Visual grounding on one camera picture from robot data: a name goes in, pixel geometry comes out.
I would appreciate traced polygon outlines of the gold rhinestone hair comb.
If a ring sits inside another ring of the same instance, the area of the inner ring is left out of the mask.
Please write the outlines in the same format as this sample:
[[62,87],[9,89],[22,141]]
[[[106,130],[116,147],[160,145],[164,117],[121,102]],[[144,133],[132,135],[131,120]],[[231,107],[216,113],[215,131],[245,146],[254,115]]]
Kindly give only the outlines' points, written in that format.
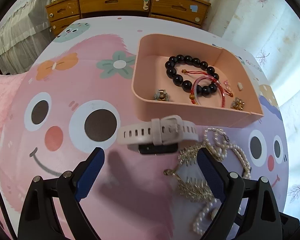
[[174,177],[178,182],[178,192],[193,203],[210,202],[214,196],[205,179],[186,177],[183,180],[177,171],[184,165],[189,167],[197,163],[197,153],[205,144],[198,142],[179,151],[178,163],[173,169],[165,169],[164,175]]

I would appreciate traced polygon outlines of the gold earring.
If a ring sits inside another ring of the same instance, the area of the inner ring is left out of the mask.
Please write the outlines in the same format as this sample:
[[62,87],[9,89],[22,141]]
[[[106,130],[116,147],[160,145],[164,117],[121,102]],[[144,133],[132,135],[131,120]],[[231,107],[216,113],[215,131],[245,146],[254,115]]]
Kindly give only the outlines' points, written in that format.
[[244,107],[245,107],[245,102],[238,97],[236,97],[231,104],[231,108],[238,111],[242,111]]

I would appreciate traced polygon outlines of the white strap smart watch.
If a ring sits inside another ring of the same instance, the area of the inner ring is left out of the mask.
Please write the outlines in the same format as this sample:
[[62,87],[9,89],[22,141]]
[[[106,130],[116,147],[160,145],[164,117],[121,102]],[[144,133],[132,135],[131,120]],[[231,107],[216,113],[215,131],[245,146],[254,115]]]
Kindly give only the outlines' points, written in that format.
[[127,145],[143,155],[175,153],[184,141],[198,142],[199,135],[194,123],[178,115],[124,126],[117,132],[120,145]]

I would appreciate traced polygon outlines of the pink plastic tray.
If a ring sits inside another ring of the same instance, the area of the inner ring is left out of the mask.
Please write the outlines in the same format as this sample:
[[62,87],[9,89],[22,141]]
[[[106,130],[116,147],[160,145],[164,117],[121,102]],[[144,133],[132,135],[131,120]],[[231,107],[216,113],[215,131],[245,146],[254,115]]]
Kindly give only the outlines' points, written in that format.
[[[143,121],[179,115],[197,125],[242,128],[264,116],[251,71],[230,51],[186,38],[139,41],[132,92]],[[231,108],[238,97],[242,111]]]

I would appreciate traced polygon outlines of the cartoon printed table mat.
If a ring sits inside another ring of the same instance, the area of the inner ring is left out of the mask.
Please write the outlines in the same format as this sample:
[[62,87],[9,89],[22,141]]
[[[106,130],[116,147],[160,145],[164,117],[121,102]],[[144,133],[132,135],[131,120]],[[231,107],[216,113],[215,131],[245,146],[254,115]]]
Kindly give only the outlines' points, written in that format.
[[0,189],[19,239],[75,239],[56,183],[97,147],[104,150],[104,165],[79,203],[101,239],[200,239],[208,229],[221,201],[214,197],[193,203],[179,194],[177,180],[163,173],[175,168],[180,150],[198,142],[184,141],[175,153],[153,155],[117,142],[121,127],[153,119],[136,116],[132,92],[139,41],[149,34],[224,48],[251,71],[261,119],[242,128],[191,122],[198,142],[218,161],[243,178],[263,178],[277,208],[284,209],[285,128],[253,55],[217,35],[178,23],[130,16],[87,18],[70,24],[38,57],[2,129]]

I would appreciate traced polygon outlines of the white lace covered furniture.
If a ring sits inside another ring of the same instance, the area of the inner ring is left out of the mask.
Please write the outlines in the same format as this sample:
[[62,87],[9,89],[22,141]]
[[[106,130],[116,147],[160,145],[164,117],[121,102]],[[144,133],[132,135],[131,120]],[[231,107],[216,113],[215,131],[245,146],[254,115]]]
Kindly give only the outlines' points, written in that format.
[[46,6],[51,0],[17,0],[0,21],[2,74],[28,71],[54,39]]

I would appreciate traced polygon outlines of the white floral curtain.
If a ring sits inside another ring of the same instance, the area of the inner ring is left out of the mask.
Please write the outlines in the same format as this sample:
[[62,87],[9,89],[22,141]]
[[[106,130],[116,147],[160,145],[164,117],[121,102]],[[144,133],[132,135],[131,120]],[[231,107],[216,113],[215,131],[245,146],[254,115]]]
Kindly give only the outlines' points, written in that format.
[[300,219],[300,20],[284,0],[205,0],[204,30],[250,52],[276,98],[289,153],[285,212]]

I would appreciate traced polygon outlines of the wooden desk with drawers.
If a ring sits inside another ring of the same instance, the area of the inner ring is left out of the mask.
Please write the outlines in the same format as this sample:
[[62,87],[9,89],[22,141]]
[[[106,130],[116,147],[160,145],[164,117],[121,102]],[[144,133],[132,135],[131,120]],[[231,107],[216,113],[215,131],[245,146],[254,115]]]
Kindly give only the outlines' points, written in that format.
[[46,12],[57,36],[76,20],[102,16],[150,17],[201,28],[210,6],[204,0],[59,0]]

